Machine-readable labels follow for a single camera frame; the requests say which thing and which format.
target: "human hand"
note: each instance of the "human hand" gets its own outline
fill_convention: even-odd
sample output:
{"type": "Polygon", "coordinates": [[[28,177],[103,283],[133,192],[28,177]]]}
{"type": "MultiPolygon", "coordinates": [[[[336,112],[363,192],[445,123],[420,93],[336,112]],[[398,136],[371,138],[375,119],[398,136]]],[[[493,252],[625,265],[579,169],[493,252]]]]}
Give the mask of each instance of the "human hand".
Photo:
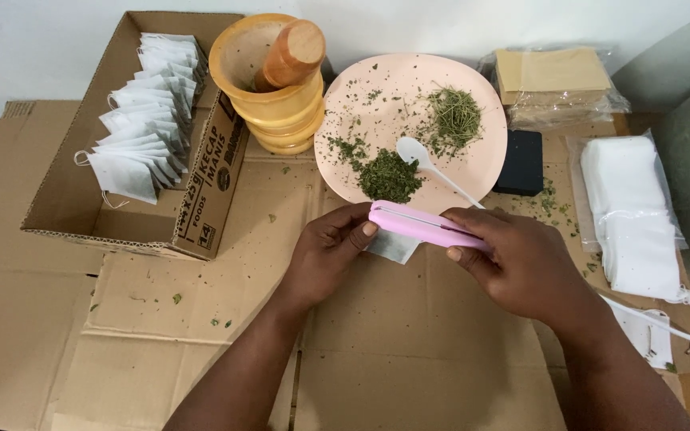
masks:
{"type": "Polygon", "coordinates": [[[574,266],[561,233],[552,226],[501,210],[451,208],[441,216],[492,247],[491,258],[479,250],[457,246],[448,248],[446,256],[470,272],[506,311],[541,320],[555,330],[588,313],[607,310],[574,266]]]}
{"type": "Polygon", "coordinates": [[[343,206],[308,223],[294,246],[278,289],[307,310],[331,295],[350,263],[377,233],[368,221],[372,202],[343,206]]]}

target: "white cable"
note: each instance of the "white cable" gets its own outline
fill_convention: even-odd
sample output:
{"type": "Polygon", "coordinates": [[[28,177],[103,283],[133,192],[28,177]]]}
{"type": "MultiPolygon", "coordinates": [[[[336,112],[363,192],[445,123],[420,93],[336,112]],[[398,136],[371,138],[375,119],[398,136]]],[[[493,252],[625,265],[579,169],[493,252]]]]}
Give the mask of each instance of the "white cable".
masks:
{"type": "Polygon", "coordinates": [[[690,334],[686,334],[686,333],[683,332],[682,330],[677,330],[676,328],[672,328],[672,327],[669,326],[668,324],[664,324],[663,322],[661,322],[661,321],[659,321],[659,320],[657,320],[657,319],[655,319],[655,318],[652,318],[651,316],[648,316],[647,314],[644,314],[644,313],[642,313],[642,312],[640,312],[640,311],[638,311],[638,310],[632,309],[632,308],[630,308],[630,307],[625,307],[624,305],[620,304],[619,302],[612,301],[612,300],[606,298],[606,297],[603,296],[603,295],[600,295],[600,297],[603,298],[610,306],[612,306],[612,307],[614,307],[614,308],[618,308],[618,309],[620,309],[620,310],[622,310],[622,311],[625,311],[626,313],[630,313],[630,314],[636,315],[636,316],[638,316],[638,317],[640,317],[640,318],[646,320],[646,321],[649,322],[650,324],[652,324],[652,325],[654,325],[654,326],[656,326],[656,327],[658,327],[658,328],[662,328],[662,329],[666,330],[666,331],[669,332],[670,334],[677,335],[677,336],[680,337],[680,338],[684,338],[684,339],[690,341],[690,334]]]}

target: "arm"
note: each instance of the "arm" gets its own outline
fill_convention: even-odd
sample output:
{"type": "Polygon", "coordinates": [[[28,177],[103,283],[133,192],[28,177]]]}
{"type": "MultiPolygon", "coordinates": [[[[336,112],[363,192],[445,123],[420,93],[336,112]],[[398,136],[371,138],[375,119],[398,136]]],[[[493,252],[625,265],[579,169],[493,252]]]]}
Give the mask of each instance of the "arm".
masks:
{"type": "Polygon", "coordinates": [[[308,311],[331,295],[377,232],[370,203],[313,220],[267,304],[175,409],[165,430],[266,429],[294,341],[308,311]]]}
{"type": "Polygon", "coordinates": [[[557,229],[500,211],[442,215],[493,249],[489,257],[452,247],[447,256],[503,309],[540,320],[558,336],[580,416],[578,423],[567,418],[570,429],[690,430],[685,410],[574,267],[557,229]]]}

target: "fingernail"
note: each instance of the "fingernail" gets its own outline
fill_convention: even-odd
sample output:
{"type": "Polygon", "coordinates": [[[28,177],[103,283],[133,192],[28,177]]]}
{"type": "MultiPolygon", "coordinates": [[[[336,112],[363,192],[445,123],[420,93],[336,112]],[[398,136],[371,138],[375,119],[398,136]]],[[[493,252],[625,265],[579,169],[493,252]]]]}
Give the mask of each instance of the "fingernail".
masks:
{"type": "Polygon", "coordinates": [[[377,232],[377,225],[375,225],[374,223],[372,223],[372,222],[370,222],[370,221],[367,221],[367,222],[363,225],[363,228],[361,228],[361,230],[363,230],[363,234],[364,234],[364,235],[366,235],[366,236],[372,236],[372,235],[374,235],[374,234],[377,232]]]}
{"type": "Polygon", "coordinates": [[[462,250],[457,249],[455,247],[446,249],[446,256],[448,256],[448,258],[453,261],[459,261],[460,259],[462,259],[462,250]]]}

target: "wooden pestle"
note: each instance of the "wooden pestle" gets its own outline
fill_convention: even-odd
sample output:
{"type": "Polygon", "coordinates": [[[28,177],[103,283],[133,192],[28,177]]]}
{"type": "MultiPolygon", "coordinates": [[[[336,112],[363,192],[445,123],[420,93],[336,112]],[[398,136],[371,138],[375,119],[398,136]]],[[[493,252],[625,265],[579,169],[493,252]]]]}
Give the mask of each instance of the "wooden pestle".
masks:
{"type": "Polygon", "coordinates": [[[327,43],[321,29],[307,19],[287,24],[254,75],[257,93],[270,93],[305,81],[321,66],[327,43]]]}

